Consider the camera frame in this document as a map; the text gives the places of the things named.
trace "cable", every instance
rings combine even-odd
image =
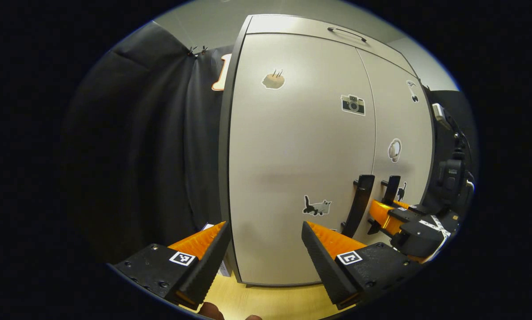
[[[467,172],[467,175],[471,177],[471,182],[475,182],[475,177],[473,174],[471,174],[471,172]]]
[[[467,136],[465,136],[463,131],[459,130],[459,134],[463,137],[463,140],[465,140],[465,144],[467,144],[467,150],[469,150],[469,168],[470,168],[470,171],[471,171],[473,169],[473,155],[471,154],[471,146],[469,145],[469,141],[467,140]]]
[[[467,181],[465,182],[465,184],[466,184],[467,186],[471,186],[471,190],[473,190],[473,193],[475,194],[475,184],[473,184],[473,182],[471,182],[471,181],[469,181],[469,180],[467,180]]]

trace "camera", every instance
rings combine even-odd
[[[363,99],[359,99],[353,95],[341,96],[341,108],[345,112],[356,113],[359,115],[365,114],[365,103]]]

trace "white cabinet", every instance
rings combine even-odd
[[[325,22],[276,15],[252,16],[245,26],[221,124],[222,215],[236,256],[229,262],[248,284],[319,282],[303,221],[340,232],[363,174],[375,176],[372,199],[384,196],[381,180],[401,176],[404,202],[419,203],[433,158],[428,102],[404,57],[361,35],[364,47],[358,32],[347,38]],[[343,105],[355,99],[363,112]],[[389,156],[391,143],[400,154]],[[306,195],[316,211],[307,210]],[[389,243],[367,235],[369,207],[354,238]]]
[[[284,84],[264,77],[282,71]],[[344,112],[341,96],[364,101]],[[367,73],[350,45],[289,34],[244,40],[234,85],[229,149],[233,244],[242,281],[289,285],[319,281],[301,240],[310,220],[341,230],[353,180],[370,174],[374,109]],[[331,202],[329,214],[304,214]]]

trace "sticker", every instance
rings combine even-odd
[[[211,224],[211,223],[207,223],[203,229],[201,229],[201,231],[205,230],[205,229],[209,229],[210,227],[213,227],[214,224]]]
[[[276,71],[277,69],[274,70],[274,73],[266,75],[266,77],[264,77],[262,80],[262,85],[264,85],[266,89],[278,90],[284,86],[284,83],[286,82],[284,77],[282,77],[282,72],[284,69],[282,69],[279,73],[276,73]]]
[[[402,150],[402,142],[398,138],[394,138],[388,146],[388,158],[395,164],[400,158],[400,151]]]
[[[356,263],[363,259],[359,257],[359,255],[355,251],[341,253],[340,255],[337,255],[337,258],[339,258],[339,260],[341,260],[344,265]]]
[[[331,205],[333,201],[323,200],[323,202],[320,202],[320,203],[309,204],[309,197],[305,195],[304,198],[305,198],[305,208],[303,209],[303,214],[312,215],[312,216],[317,216],[317,215],[322,216],[322,215],[329,214],[329,206]]]
[[[195,256],[193,255],[177,251],[173,257],[169,258],[169,261],[180,265],[189,265],[194,259]]]
[[[365,115],[365,101],[354,95],[341,95],[341,110],[354,115]]]
[[[404,199],[404,191],[406,190],[406,181],[404,181],[404,188],[398,188],[398,192],[396,195],[398,196],[398,201],[402,201]]]
[[[416,94],[414,93],[414,91],[412,91],[412,87],[415,87],[416,84],[410,80],[407,80],[406,81],[406,84],[408,85],[408,89],[410,89],[410,93],[412,93],[412,101],[414,101],[415,103],[418,102],[418,97],[416,96]]]
[[[225,62],[223,63],[223,69],[221,70],[221,75],[219,75],[219,80],[217,80],[217,82],[213,83],[213,85],[211,86],[211,89],[213,89],[213,91],[225,90],[225,81],[227,80],[227,71],[229,70],[231,57],[232,53],[221,57],[221,60]]]

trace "finger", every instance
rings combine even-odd
[[[225,320],[219,308],[210,302],[203,302],[203,306],[201,306],[201,309],[197,313],[214,320]]]

